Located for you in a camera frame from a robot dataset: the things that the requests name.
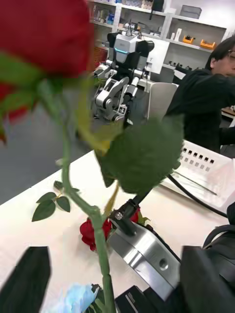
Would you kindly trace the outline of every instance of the black hair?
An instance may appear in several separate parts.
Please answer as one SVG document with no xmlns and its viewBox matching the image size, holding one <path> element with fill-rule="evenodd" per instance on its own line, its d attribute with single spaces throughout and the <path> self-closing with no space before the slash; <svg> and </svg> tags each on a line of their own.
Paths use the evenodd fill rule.
<svg viewBox="0 0 235 313">
<path fill-rule="evenodd" d="M 205 68 L 211 70 L 211 60 L 216 59 L 218 61 L 223 59 L 228 54 L 229 50 L 232 50 L 234 46 L 235 36 L 222 41 L 209 56 Z"/>
</svg>

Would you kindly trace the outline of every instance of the orange box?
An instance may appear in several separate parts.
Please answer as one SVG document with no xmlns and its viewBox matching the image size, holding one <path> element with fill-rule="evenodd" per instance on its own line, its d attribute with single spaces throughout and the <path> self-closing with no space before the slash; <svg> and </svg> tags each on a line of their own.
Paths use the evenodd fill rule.
<svg viewBox="0 0 235 313">
<path fill-rule="evenodd" d="M 207 43 L 204 42 L 204 40 L 202 40 L 201 43 L 200 43 L 200 46 L 201 46 L 202 48 L 205 48 L 205 49 L 214 50 L 215 47 L 216 47 L 216 43 L 207 44 Z"/>
<path fill-rule="evenodd" d="M 192 43 L 193 43 L 193 40 L 194 40 L 193 37 L 191 37 L 191 39 L 188 40 L 188 39 L 186 39 L 186 36 L 184 36 L 183 42 L 186 43 L 186 44 L 192 44 Z"/>
</svg>

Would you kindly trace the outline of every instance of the gray box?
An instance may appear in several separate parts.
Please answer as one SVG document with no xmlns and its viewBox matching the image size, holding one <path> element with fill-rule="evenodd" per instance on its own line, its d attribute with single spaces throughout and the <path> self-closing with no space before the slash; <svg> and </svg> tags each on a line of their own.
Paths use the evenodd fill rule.
<svg viewBox="0 0 235 313">
<path fill-rule="evenodd" d="M 180 12 L 181 16 L 185 16 L 187 18 L 199 19 L 202 13 L 202 9 L 196 6 L 190 5 L 182 5 L 182 9 Z"/>
</svg>

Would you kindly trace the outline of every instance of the humanoid robot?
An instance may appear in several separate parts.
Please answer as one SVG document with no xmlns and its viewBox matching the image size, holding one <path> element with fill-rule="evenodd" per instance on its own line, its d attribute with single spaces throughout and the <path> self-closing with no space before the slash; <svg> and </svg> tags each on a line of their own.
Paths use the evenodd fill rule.
<svg viewBox="0 0 235 313">
<path fill-rule="evenodd" d="M 148 54 L 154 48 L 152 41 L 140 40 L 138 37 L 138 33 L 134 36 L 109 33 L 108 59 L 94 71 L 94 77 L 98 79 L 111 74 L 104 88 L 98 91 L 94 102 L 99 115 L 113 122 L 127 120 L 129 104 L 133 101 L 138 83 L 145 74 Z M 114 97 L 120 91 L 121 98 L 119 103 L 115 104 Z"/>
</svg>

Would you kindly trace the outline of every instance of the eyeglasses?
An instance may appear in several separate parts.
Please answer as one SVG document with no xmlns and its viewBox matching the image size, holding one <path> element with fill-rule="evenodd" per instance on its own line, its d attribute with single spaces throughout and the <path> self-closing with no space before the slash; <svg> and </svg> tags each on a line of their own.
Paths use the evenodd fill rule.
<svg viewBox="0 0 235 313">
<path fill-rule="evenodd" d="M 234 50 L 229 50 L 228 57 L 229 57 L 230 62 L 235 63 L 235 51 Z"/>
</svg>

